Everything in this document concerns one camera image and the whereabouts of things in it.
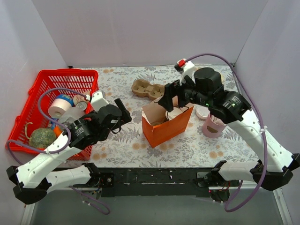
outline patterned table surface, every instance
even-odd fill
[[[237,90],[230,68],[210,65],[224,77],[227,90]],[[121,98],[133,118],[116,135],[94,145],[90,162],[98,167],[212,167],[220,160],[246,162],[257,160],[256,154],[230,128],[221,137],[210,139],[203,135],[203,121],[195,114],[195,107],[184,133],[151,148],[142,131],[141,107],[150,103],[132,93],[135,79],[166,84],[180,77],[173,66],[83,68],[98,71],[98,85],[106,93],[108,102]],[[70,161],[68,166],[78,166]]]

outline pink container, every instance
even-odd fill
[[[218,119],[218,123],[213,122],[209,113],[202,126],[202,132],[205,136],[209,138],[217,138],[220,137],[222,131],[225,129],[226,126],[227,125],[224,124],[220,119]]]

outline robotic arm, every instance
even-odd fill
[[[56,154],[39,154],[22,166],[9,167],[7,174],[15,184],[13,191],[16,198],[25,204],[32,204],[53,190],[74,184],[86,184],[89,187],[111,185],[113,174],[100,174],[93,163],[75,169],[52,171],[86,147],[106,140],[110,132],[116,134],[113,130],[120,131],[122,125],[131,121],[130,113],[122,101],[118,98],[115,103],[117,106],[108,104],[101,91],[93,93],[91,105],[95,111],[69,125],[71,143],[63,151]],[[56,151],[67,141],[67,133],[63,132],[45,151]]]
[[[165,85],[165,94],[158,104],[171,112],[172,98],[177,96],[179,107],[187,103],[208,107],[211,115],[235,130],[260,159],[258,162],[243,163],[221,161],[203,178],[203,183],[216,185],[225,180],[248,180],[258,183],[263,169],[263,138],[259,121],[248,101],[235,91],[224,90],[220,73],[210,67],[195,71],[195,81],[192,79],[192,62],[180,60],[175,69],[182,77]],[[282,147],[268,130],[264,132],[268,144],[268,165],[261,187],[275,190],[289,182],[293,176],[292,170],[300,166],[300,157]]]

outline white cable tie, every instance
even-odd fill
[[[57,160],[57,159],[55,159],[54,156],[49,152],[49,150],[47,150],[46,152],[47,152],[47,154],[48,154],[53,160]]]
[[[86,95],[85,99],[88,100],[88,101],[90,101],[90,95]]]
[[[267,126],[263,126],[263,128],[261,129],[260,133],[262,134],[263,132],[266,132],[267,131]]]

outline white wall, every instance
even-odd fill
[[[269,0],[236,63],[269,131],[300,153],[300,2]],[[284,190],[294,224],[300,224],[300,168]]]
[[[68,65],[235,62],[267,0],[32,0]],[[218,62],[212,57],[200,62]]]
[[[0,27],[0,223],[16,225],[24,204],[15,199],[7,178],[6,169],[17,163],[4,145],[37,73],[66,64],[31,0],[0,0]]]

